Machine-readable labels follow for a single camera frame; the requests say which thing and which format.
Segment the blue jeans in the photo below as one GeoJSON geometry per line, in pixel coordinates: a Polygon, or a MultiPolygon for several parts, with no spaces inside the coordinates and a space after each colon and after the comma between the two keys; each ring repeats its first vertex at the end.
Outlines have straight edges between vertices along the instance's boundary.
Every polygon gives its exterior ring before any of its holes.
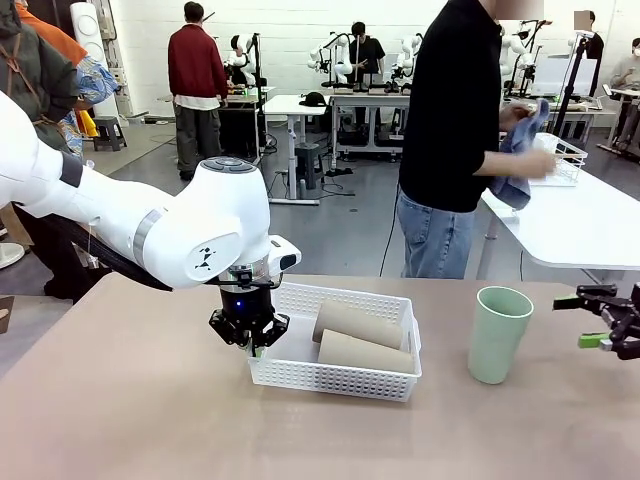
{"type": "Polygon", "coordinates": [[[445,212],[425,207],[401,190],[397,213],[405,239],[404,278],[464,278],[471,251],[474,212],[445,212]]]}

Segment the green cup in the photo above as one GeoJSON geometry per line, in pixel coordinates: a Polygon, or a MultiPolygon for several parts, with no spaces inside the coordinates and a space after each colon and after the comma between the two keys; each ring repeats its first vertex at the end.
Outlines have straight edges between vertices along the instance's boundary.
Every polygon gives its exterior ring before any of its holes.
{"type": "Polygon", "coordinates": [[[522,293],[505,287],[478,292],[469,351],[469,372],[476,380],[504,382],[533,315],[533,303],[522,293]]]}

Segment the white wire basket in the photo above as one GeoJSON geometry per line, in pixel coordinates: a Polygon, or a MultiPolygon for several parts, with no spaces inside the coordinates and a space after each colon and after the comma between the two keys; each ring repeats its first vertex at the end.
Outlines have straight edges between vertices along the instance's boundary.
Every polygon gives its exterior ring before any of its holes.
{"type": "Polygon", "coordinates": [[[291,318],[289,330],[259,358],[249,357],[256,385],[406,402],[422,376],[420,332],[411,300],[371,293],[283,283],[273,291],[273,306],[291,318]],[[320,345],[311,340],[320,304],[336,300],[398,324],[401,350],[413,357],[414,373],[404,374],[318,363],[320,345]]]}
{"type": "Polygon", "coordinates": [[[542,180],[531,180],[532,186],[575,187],[589,154],[550,133],[538,133],[533,148],[541,148],[556,157],[556,171],[542,180]]]}

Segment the black hat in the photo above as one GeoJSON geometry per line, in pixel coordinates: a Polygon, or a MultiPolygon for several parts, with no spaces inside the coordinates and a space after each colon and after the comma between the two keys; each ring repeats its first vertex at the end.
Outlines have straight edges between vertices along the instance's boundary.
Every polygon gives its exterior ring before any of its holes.
{"type": "Polygon", "coordinates": [[[326,107],[327,102],[321,93],[311,92],[304,96],[304,100],[300,102],[300,105],[305,107],[326,107]]]}

